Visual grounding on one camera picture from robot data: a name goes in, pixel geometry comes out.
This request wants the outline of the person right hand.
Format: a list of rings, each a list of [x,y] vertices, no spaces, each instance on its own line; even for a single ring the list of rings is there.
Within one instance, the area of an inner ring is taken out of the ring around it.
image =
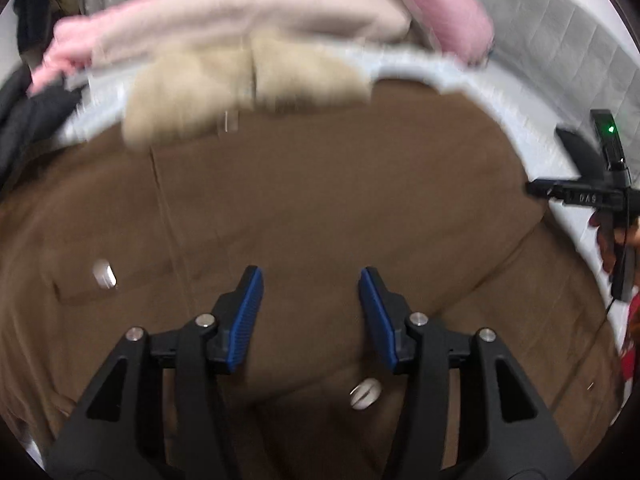
[[[639,253],[639,221],[626,231],[615,229],[608,231],[604,227],[605,214],[595,212],[589,219],[589,226],[596,230],[597,246],[602,260],[602,270],[606,274],[611,274],[616,263],[615,247],[626,245],[634,248],[636,254]]]

